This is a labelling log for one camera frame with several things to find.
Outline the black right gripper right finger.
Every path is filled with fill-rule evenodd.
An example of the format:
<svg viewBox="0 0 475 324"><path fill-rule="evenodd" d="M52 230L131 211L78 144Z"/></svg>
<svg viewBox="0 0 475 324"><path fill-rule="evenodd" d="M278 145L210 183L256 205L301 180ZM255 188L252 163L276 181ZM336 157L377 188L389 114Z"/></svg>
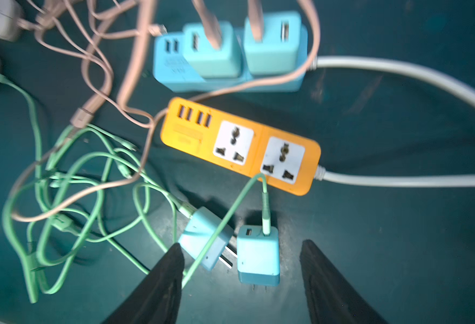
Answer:
<svg viewBox="0 0 475 324"><path fill-rule="evenodd" d="M302 243L300 264L312 323L386 323L312 240Z"/></svg>

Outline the teal charger with green cable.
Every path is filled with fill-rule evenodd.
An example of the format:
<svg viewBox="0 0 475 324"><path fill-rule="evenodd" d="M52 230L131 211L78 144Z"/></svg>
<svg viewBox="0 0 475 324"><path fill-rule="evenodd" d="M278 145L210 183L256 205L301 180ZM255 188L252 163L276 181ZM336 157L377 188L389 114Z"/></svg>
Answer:
<svg viewBox="0 0 475 324"><path fill-rule="evenodd" d="M194 215L188 222L184 233L179 238L179 244L193 259L196 259L220 223L221 219L216 216L216 214L206 207L201 207L194 212ZM228 251L233 256L237 256L236 253L228 247L233 235L233 229L229 225L226 225L222 232L216 237L214 243L202 258L201 265L207 271L212 271L219 261L229 269L232 268L232 263L223 256L223 252Z"/></svg>

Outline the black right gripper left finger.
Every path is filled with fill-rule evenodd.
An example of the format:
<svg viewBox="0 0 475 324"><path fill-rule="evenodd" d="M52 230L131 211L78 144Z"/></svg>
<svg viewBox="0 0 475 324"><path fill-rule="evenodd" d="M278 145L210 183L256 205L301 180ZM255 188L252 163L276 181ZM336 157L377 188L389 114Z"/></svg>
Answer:
<svg viewBox="0 0 475 324"><path fill-rule="evenodd" d="M103 322L175 323L182 298L184 266L182 248L175 243L133 293Z"/></svg>

